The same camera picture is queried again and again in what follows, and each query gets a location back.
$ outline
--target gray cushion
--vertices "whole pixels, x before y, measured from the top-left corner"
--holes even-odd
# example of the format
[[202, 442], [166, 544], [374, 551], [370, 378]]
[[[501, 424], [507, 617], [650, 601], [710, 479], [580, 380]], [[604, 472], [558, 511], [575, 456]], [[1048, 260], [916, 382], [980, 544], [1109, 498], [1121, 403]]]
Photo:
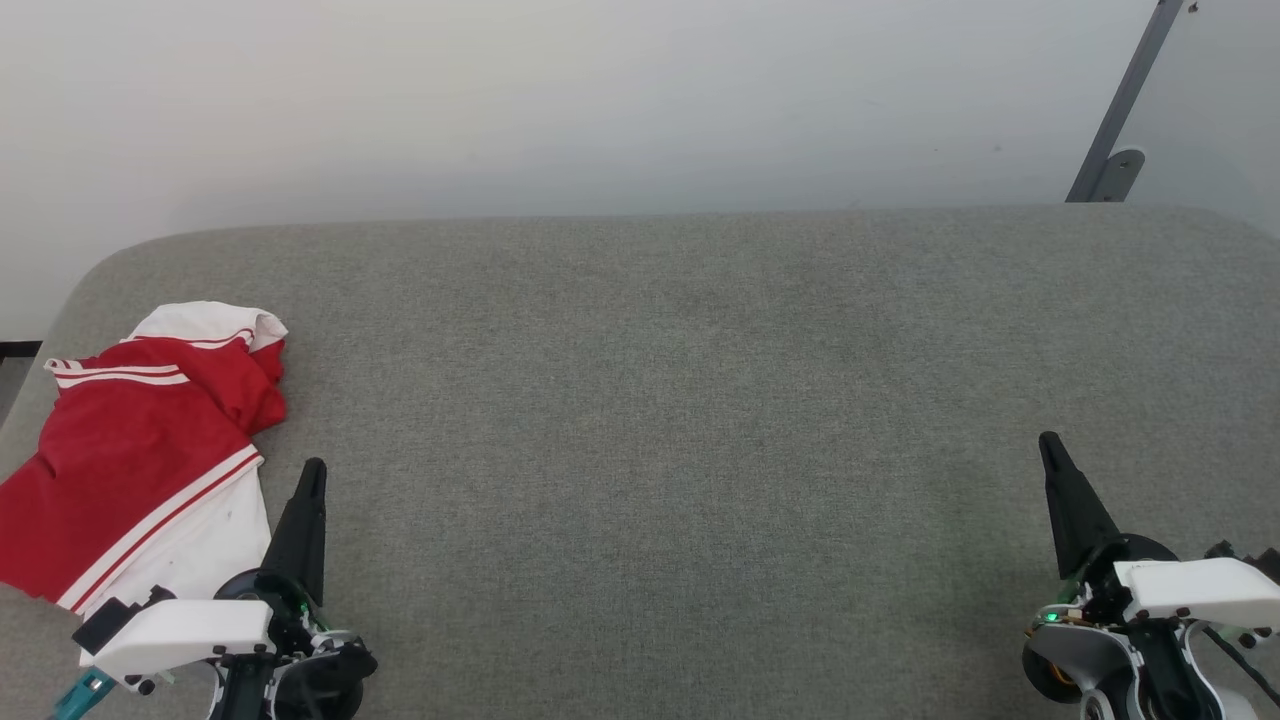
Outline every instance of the gray cushion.
[[[116, 254], [37, 361], [163, 302], [284, 320], [262, 491], [329, 462], [364, 717], [1074, 717], [1019, 662], [1059, 589], [1037, 433], [1124, 529], [1280, 543], [1277, 288], [1274, 240], [1160, 208], [275, 227]], [[74, 625], [0, 588], [5, 717], [78, 676]]]

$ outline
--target white stripe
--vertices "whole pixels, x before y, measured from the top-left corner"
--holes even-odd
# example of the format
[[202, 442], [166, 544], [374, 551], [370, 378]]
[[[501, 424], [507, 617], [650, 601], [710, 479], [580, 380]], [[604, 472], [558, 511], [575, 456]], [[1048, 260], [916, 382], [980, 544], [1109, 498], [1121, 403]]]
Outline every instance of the white stripe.
[[214, 597], [228, 578], [261, 565], [270, 542], [261, 483], [251, 469], [157, 529], [146, 548], [129, 556], [129, 568], [102, 583], [77, 614], [90, 618], [113, 597], [142, 605], [155, 585], [179, 598]]
[[[244, 331], [241, 331], [241, 332], [233, 334], [232, 337], [229, 337], [227, 340], [219, 340], [219, 341], [188, 340], [188, 338], [177, 337], [177, 336], [145, 336], [145, 337], [127, 337], [127, 338], [120, 340], [120, 342], [138, 342], [140, 340], [177, 340], [179, 342], [186, 342], [187, 345], [189, 345], [189, 346], [192, 346], [192, 347], [195, 347], [197, 350], [218, 350], [219, 347], [227, 347], [228, 345], [230, 345], [230, 343], [233, 343], [233, 342], [236, 342], [238, 340], [243, 340], [246, 343], [252, 343], [253, 342], [253, 333], [251, 331], [244, 329]], [[269, 342], [265, 342], [264, 346], [270, 345], [271, 342], [276, 342], [279, 340], [280, 338], [273, 338]]]
[[178, 373], [177, 375], [131, 375], [128, 373], [99, 373], [96, 375], [84, 375], [83, 378], [59, 378], [54, 375], [58, 380], [58, 387], [76, 387], [81, 383], [87, 383], [92, 380], [132, 380], [136, 383], [148, 384], [148, 386], [177, 386], [186, 382], [191, 382], [187, 375]]
[[116, 368], [77, 368], [58, 370], [59, 375], [92, 375], [97, 373], [177, 373], [177, 365], [119, 365]]
[[198, 347], [200, 350], [218, 350], [219, 347], [227, 347], [237, 340], [243, 340], [246, 343], [252, 342], [253, 333], [250, 331], [241, 331], [221, 342], [197, 342], [189, 340], [187, 342], [189, 342], [192, 347]]
[[[97, 582], [100, 577], [102, 577], [102, 573], [106, 573], [106, 570], [111, 565], [115, 565], [115, 561], [119, 560], [122, 555], [128, 552], [128, 550], [133, 547], [133, 543], [138, 542], [142, 538], [142, 536], [151, 532], [151, 529], [155, 528], [161, 520], [164, 520], [170, 512], [182, 507], [188, 500], [200, 495], [201, 491], [216, 483], [218, 480], [223, 479], [223, 477], [227, 473], [229, 473], [233, 468], [236, 468], [236, 465], [239, 465], [241, 462], [244, 461], [246, 457], [250, 457], [255, 452], [257, 452], [257, 448], [253, 447], [252, 445], [244, 446], [242, 450], [237, 451], [227, 460], [223, 460], [218, 465], [214, 465], [212, 469], [210, 469], [207, 473], [197, 478], [195, 482], [192, 482], [187, 487], [174, 493], [173, 497], [164, 501], [159, 507], [156, 507], [146, 518], [143, 518], [141, 523], [134, 525], [133, 529], [131, 529], [128, 533], [124, 533], [124, 536], [120, 539], [115, 541], [115, 544], [113, 544], [110, 550], [104, 552], [102, 556], [99, 557], [97, 561], [93, 562], [93, 565], [91, 565], [90, 569], [86, 570], [84, 574], [81, 575], [78, 580], [72, 583], [72, 585], [67, 588], [67, 592], [64, 592], [63, 596], [58, 598], [58, 605], [70, 610], [72, 606], [76, 605], [76, 601], [78, 601], [81, 596], [84, 594], [88, 591], [88, 588], [91, 588], [93, 583]], [[241, 473], [237, 473], [237, 475], [243, 474], [252, 468], [257, 468], [261, 464], [262, 459], [257, 457], [252, 462], [248, 462], [243, 468], [241, 468]], [[214, 495], [216, 495], [216, 492], [210, 493], [210, 496]], [[201, 498], [201, 502], [207, 500], [210, 496], [205, 496], [204, 498]], [[201, 502], [196, 502], [191, 507], [200, 507]], [[173, 520], [170, 520], [170, 523], [177, 523], [179, 520], [182, 520], [182, 515], [174, 518]], [[142, 550], [146, 548], [148, 544], [150, 541], [147, 544], [140, 547], [138, 552], [141, 553]], [[111, 573], [111, 578], [123, 573], [124, 569], [128, 566], [129, 562], [122, 562], [120, 566], [116, 568], [114, 573]], [[101, 592], [102, 588], [111, 584], [111, 578], [108, 578], [99, 585], [99, 592]], [[93, 605], [93, 598], [87, 598], [83, 606], [91, 607], [92, 605]]]

